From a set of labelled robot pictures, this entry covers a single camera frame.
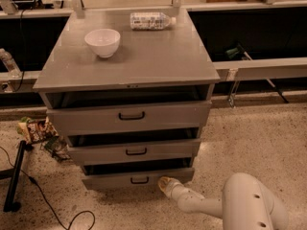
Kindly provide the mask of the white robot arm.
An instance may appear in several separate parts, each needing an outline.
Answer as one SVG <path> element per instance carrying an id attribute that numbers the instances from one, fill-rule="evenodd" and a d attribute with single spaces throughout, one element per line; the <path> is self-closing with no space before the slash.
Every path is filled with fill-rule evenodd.
<path id="1" fill-rule="evenodd" d="M 289 225 L 283 202 L 247 173 L 230 176 L 224 183 L 221 199 L 207 198 L 172 177 L 162 176 L 158 186 L 182 212 L 221 219 L 224 230 L 286 230 Z"/>

